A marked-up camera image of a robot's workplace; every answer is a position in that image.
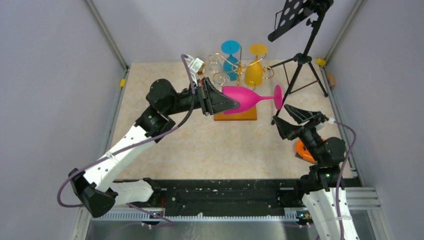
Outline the clear glass front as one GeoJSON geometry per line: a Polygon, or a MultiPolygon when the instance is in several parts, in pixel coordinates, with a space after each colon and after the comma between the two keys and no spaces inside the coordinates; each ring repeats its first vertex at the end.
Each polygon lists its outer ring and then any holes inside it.
{"type": "Polygon", "coordinates": [[[213,86],[220,92],[223,91],[223,87],[230,82],[230,77],[226,73],[215,73],[212,76],[213,86]]]}

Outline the magenta wine glass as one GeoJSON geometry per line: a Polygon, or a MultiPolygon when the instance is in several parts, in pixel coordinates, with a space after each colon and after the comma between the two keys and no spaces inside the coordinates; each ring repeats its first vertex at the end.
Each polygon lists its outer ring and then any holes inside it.
{"type": "Polygon", "coordinates": [[[254,107],[258,102],[263,100],[273,100],[274,106],[280,110],[283,106],[283,91],[280,85],[276,85],[272,96],[261,96],[242,86],[224,86],[222,93],[232,100],[239,103],[239,107],[224,111],[225,115],[232,115],[245,112],[254,107]]]}

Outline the yellow wine glass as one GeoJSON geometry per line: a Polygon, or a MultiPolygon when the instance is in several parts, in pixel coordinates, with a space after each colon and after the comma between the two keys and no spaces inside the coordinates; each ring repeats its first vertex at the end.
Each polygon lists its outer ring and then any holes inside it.
{"type": "Polygon", "coordinates": [[[251,88],[256,88],[263,81],[263,67],[261,61],[266,57],[268,49],[262,43],[254,43],[249,46],[248,51],[255,56],[254,60],[246,67],[244,83],[251,88]]]}

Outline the clear wine glass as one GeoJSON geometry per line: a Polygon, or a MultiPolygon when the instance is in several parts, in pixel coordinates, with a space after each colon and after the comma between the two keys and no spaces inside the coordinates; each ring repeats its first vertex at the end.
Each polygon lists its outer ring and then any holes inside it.
{"type": "Polygon", "coordinates": [[[133,110],[138,115],[141,115],[149,106],[150,104],[146,100],[141,99],[134,103],[133,110]]]}

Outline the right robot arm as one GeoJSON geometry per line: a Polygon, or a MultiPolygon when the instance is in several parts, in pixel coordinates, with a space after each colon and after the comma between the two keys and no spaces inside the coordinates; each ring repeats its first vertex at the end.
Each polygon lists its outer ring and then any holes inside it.
{"type": "Polygon", "coordinates": [[[316,227],[321,240],[357,240],[357,233],[343,185],[343,170],[350,150],[338,137],[323,139],[317,127],[333,118],[320,111],[309,111],[284,105],[296,121],[291,124],[277,116],[273,117],[283,140],[299,140],[310,153],[315,164],[309,173],[296,180],[292,191],[285,191],[280,203],[285,208],[304,206],[316,227]]]}

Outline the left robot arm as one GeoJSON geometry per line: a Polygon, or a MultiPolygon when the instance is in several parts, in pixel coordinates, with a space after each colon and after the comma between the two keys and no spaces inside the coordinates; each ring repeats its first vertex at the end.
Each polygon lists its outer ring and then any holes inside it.
{"type": "Polygon", "coordinates": [[[156,206],[161,194],[151,180],[116,182],[117,176],[144,151],[180,128],[194,110],[200,109],[208,116],[231,112],[242,105],[227,89],[215,88],[207,77],[190,83],[181,92],[167,79],[158,79],[150,86],[146,100],[149,106],[110,150],[86,169],[75,168],[68,175],[74,194],[93,218],[134,202],[156,206]]]}

